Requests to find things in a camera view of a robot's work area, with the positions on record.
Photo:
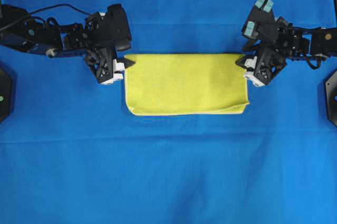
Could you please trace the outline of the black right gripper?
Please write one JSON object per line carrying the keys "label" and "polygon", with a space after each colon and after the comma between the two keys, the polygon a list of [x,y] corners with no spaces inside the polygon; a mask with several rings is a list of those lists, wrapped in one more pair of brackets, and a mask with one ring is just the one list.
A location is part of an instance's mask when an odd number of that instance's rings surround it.
{"label": "black right gripper", "polygon": [[242,55],[235,61],[239,67],[245,67],[244,77],[254,86],[268,85],[286,66],[286,59],[275,49],[262,47],[258,39],[249,39],[242,51],[256,51],[254,55]]}

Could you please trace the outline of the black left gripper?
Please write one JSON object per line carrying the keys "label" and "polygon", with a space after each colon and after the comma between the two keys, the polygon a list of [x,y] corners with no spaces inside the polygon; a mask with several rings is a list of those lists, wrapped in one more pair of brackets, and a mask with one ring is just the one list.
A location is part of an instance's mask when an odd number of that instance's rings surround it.
{"label": "black left gripper", "polygon": [[124,68],[135,65],[135,61],[123,58],[117,60],[115,28],[106,13],[96,12],[86,19],[86,25],[93,32],[93,41],[84,58],[87,66],[100,85],[111,85],[124,78]]}

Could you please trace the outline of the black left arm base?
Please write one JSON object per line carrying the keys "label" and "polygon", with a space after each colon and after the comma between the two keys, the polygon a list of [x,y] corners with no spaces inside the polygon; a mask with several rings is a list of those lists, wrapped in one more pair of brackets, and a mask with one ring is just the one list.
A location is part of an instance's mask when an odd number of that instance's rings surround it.
{"label": "black left arm base", "polygon": [[1,123],[13,112],[17,74],[1,62]]}

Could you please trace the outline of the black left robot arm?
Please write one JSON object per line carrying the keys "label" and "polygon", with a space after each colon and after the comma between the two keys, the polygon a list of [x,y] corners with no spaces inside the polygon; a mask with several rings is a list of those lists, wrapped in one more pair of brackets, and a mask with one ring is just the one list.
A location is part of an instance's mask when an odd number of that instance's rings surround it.
{"label": "black left robot arm", "polygon": [[123,79],[123,72],[135,61],[119,58],[117,52],[131,48],[127,14],[121,4],[105,13],[87,14],[84,24],[61,25],[42,19],[26,9],[1,5],[1,45],[13,50],[49,58],[82,56],[101,85]]}

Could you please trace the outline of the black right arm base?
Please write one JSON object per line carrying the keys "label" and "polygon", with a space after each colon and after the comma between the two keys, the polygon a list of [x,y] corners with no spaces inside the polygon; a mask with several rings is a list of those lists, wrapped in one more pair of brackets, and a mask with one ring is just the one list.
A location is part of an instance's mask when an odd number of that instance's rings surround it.
{"label": "black right arm base", "polygon": [[336,127],[336,75],[335,71],[324,82],[325,103],[328,120]]}

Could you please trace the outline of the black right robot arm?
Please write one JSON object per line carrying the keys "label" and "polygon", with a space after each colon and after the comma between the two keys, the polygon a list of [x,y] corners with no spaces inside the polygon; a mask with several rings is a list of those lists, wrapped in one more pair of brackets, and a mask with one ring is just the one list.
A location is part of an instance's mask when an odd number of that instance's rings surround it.
{"label": "black right robot arm", "polygon": [[256,87],[268,85],[287,61],[304,61],[316,70],[336,56],[336,28],[294,27],[284,18],[249,20],[243,28],[245,55],[235,63],[245,69],[244,77]]}

